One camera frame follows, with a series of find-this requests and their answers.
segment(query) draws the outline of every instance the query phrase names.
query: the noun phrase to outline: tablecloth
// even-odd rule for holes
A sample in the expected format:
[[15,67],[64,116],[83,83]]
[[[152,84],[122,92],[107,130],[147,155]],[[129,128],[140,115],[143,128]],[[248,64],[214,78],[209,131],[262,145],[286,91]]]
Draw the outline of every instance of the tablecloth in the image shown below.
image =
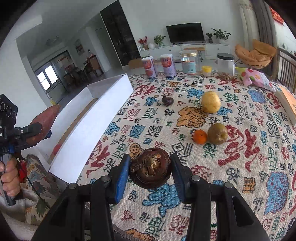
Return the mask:
[[[144,149],[162,148],[177,153],[183,165],[210,183],[231,182],[270,239],[280,240],[296,219],[296,128],[274,93],[216,74],[205,78],[180,72],[166,78],[159,73],[153,79],[131,76],[130,81],[133,94],[98,140],[77,183],[107,175],[124,153],[135,157]],[[221,99],[215,114],[201,109],[206,91]],[[172,97],[173,105],[165,107],[163,96]],[[227,141],[195,144],[192,133],[207,132],[214,123],[226,126]],[[129,179],[123,199],[110,209],[114,229],[130,240],[186,238],[191,206],[180,202],[172,176],[156,190],[142,189]],[[215,203],[211,229],[215,240]]]

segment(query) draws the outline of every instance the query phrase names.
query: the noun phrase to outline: small orange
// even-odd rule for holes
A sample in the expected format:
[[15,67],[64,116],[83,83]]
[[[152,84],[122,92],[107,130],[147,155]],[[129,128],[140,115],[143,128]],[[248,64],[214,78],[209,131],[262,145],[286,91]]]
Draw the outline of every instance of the small orange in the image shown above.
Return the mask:
[[193,140],[197,144],[205,144],[207,142],[207,133],[203,130],[196,130],[193,134]]

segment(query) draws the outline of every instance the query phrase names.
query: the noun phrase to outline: metal screw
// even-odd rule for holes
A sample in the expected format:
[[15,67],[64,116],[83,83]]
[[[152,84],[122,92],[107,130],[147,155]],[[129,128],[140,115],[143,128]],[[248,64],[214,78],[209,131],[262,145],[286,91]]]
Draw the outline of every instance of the metal screw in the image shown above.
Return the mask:
[[193,176],[191,177],[191,179],[194,180],[194,181],[199,181],[199,180],[200,180],[200,176],[198,176],[198,175],[193,175]]
[[102,176],[102,177],[101,177],[101,180],[102,180],[103,182],[107,182],[107,181],[110,180],[110,177],[109,177],[109,176]]
[[70,183],[69,184],[69,189],[75,189],[77,187],[76,183]]
[[227,188],[232,188],[233,185],[232,185],[230,182],[226,182],[226,183],[225,183],[225,187],[227,187]]

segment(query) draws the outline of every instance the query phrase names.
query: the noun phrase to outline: potted plant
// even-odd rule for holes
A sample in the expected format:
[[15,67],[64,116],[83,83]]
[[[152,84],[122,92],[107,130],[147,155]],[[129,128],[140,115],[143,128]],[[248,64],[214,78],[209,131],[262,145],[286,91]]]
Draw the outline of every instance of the potted plant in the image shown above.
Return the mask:
[[165,39],[165,36],[161,36],[161,34],[156,35],[154,37],[154,42],[157,44],[159,47],[164,46],[163,40]]
[[209,37],[209,44],[212,44],[212,43],[213,43],[213,40],[212,40],[212,36],[213,36],[213,34],[211,34],[211,33],[206,33],[206,35]]
[[221,29],[216,30],[216,29],[212,28],[212,30],[214,30],[214,34],[213,35],[215,35],[216,38],[219,39],[219,43],[220,44],[225,44],[226,41],[231,36],[231,34],[230,33],[227,33],[226,31],[222,32]]
[[143,47],[145,50],[148,49],[148,46],[147,46],[147,39],[148,39],[147,36],[145,36],[144,39],[140,39],[140,40],[138,40],[139,44],[142,44],[142,47]]

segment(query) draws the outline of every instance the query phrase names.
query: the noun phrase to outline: tv stand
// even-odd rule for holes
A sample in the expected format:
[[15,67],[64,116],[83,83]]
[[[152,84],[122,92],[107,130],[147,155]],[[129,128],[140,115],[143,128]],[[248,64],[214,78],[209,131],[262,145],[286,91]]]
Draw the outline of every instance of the tv stand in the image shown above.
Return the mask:
[[230,46],[224,44],[206,44],[206,43],[193,43],[193,44],[174,44],[170,46],[162,46],[155,49],[148,49],[140,52],[140,56],[148,57],[153,56],[154,59],[159,59],[163,54],[172,54],[174,58],[180,58],[180,51],[185,48],[200,48],[204,47],[202,55],[206,59],[217,59],[218,53],[230,53]]

